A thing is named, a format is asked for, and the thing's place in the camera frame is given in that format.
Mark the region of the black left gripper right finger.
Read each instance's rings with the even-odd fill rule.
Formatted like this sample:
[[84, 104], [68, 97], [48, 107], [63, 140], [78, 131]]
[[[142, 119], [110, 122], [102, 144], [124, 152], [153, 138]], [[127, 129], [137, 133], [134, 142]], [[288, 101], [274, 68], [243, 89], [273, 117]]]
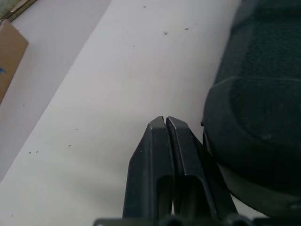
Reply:
[[236, 214], [230, 192], [210, 153], [189, 126], [167, 117], [175, 167], [175, 212], [188, 219], [225, 219]]

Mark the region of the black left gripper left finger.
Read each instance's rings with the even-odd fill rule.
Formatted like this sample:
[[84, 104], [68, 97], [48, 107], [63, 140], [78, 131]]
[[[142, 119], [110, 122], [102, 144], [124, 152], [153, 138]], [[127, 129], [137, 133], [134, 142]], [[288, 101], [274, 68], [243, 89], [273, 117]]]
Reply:
[[174, 166], [162, 116], [153, 119], [128, 165], [124, 218], [162, 219], [171, 214]]

